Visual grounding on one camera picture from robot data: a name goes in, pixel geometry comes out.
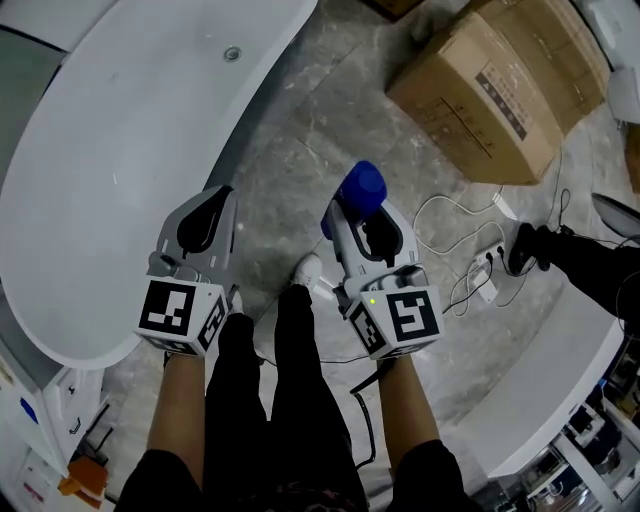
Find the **black pants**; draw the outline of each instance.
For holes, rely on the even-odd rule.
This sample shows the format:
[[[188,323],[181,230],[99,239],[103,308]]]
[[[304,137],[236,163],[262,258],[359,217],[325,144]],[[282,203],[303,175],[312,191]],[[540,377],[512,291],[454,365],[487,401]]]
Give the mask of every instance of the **black pants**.
[[[277,485],[305,482],[366,508],[349,431],[322,376],[307,288],[294,285],[280,297],[278,385],[270,422],[258,396],[253,321],[230,315],[219,348],[206,396],[207,499],[233,503]]]
[[[637,328],[640,248],[610,249],[586,238],[541,230],[535,245],[534,256],[556,265],[576,288],[612,315],[629,322],[634,330]]]

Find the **forearm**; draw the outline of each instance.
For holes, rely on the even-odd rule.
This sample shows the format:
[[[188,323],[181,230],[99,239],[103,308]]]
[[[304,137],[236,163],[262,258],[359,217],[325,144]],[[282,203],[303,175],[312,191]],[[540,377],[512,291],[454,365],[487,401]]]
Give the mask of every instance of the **forearm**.
[[[174,354],[164,371],[147,449],[176,454],[201,489],[204,405],[204,359]]]
[[[387,451],[395,472],[412,448],[440,436],[411,356],[398,358],[379,386]]]

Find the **concrete floor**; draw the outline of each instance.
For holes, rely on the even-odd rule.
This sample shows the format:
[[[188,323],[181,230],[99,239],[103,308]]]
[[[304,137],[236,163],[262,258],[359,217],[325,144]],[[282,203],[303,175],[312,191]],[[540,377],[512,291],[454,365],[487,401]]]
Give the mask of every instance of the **concrete floor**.
[[[313,297],[321,357],[344,361],[364,353],[337,312],[331,288],[340,281],[341,268],[319,225],[332,193],[356,161],[367,159],[381,169],[391,201],[409,220],[432,195],[446,194],[468,208],[480,209],[498,190],[468,182],[384,94],[398,69],[419,51],[421,45],[414,36],[423,32],[425,20],[441,26],[463,4],[430,0],[392,25],[357,0],[320,0],[232,135],[210,182],[231,182],[239,193],[238,282],[245,311],[256,321],[256,347],[267,357],[273,359],[277,295],[296,262],[311,250],[325,264]],[[563,222],[580,234],[616,239],[593,210],[592,191],[638,208],[624,164],[622,137],[606,105],[571,132],[562,156],[552,163],[542,184],[506,187],[504,198],[519,221],[548,222],[555,229],[563,187],[572,192]],[[509,245],[517,223],[497,208],[468,216],[451,204],[435,202],[422,214],[417,228],[423,240],[445,249],[491,219],[503,227]],[[498,239],[499,232],[487,228],[447,256],[422,251],[429,279],[439,287],[443,304],[448,304],[453,285],[465,275],[476,251]],[[507,276],[500,266],[495,270],[496,303],[505,304],[521,278]],[[458,457],[468,492],[480,488],[486,477],[456,424],[522,353],[565,283],[556,269],[542,273],[536,268],[509,307],[486,305],[474,297],[466,316],[446,315],[447,333],[442,340],[414,356],[443,440]],[[215,357],[212,348],[209,372]],[[348,391],[373,369],[366,359],[324,364],[325,377],[352,434],[356,461],[368,457],[369,442],[360,408]],[[161,377],[162,354],[147,345],[107,370],[105,387],[112,407],[92,439],[115,425],[103,449],[110,457],[108,492],[114,496],[144,452]],[[261,396],[267,413],[276,378],[276,370],[265,364]],[[365,391],[365,399],[379,455],[375,464],[361,470],[361,476],[372,508],[378,509],[390,499],[386,492],[390,480],[375,386]]]

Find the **person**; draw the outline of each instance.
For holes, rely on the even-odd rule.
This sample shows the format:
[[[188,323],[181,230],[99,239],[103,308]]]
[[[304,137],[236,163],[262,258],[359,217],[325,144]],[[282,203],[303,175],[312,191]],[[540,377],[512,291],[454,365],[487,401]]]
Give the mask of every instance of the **person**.
[[[368,510],[349,431],[322,376],[314,339],[310,290],[321,268],[318,256],[305,257],[279,299],[271,421],[258,396],[253,322],[234,297],[206,397],[204,360],[169,358],[147,451],[116,510]],[[480,511],[439,440],[411,357],[399,358],[379,386],[395,476],[388,510]]]
[[[547,226],[535,229],[525,223],[520,225],[509,254],[510,273],[520,275],[531,258],[537,259],[542,270],[553,263],[576,288],[637,328],[639,315],[634,298],[640,285],[640,248],[611,249],[576,235],[567,226],[554,233]]]

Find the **blue bottle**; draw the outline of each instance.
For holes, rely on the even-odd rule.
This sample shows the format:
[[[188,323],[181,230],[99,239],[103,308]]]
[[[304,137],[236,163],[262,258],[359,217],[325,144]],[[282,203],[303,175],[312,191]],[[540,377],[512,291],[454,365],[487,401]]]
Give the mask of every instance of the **blue bottle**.
[[[333,199],[338,201],[347,220],[356,226],[378,211],[387,198],[387,186],[380,171],[371,162],[358,162],[336,190]],[[320,223],[322,233],[332,240],[331,230],[324,214]]]

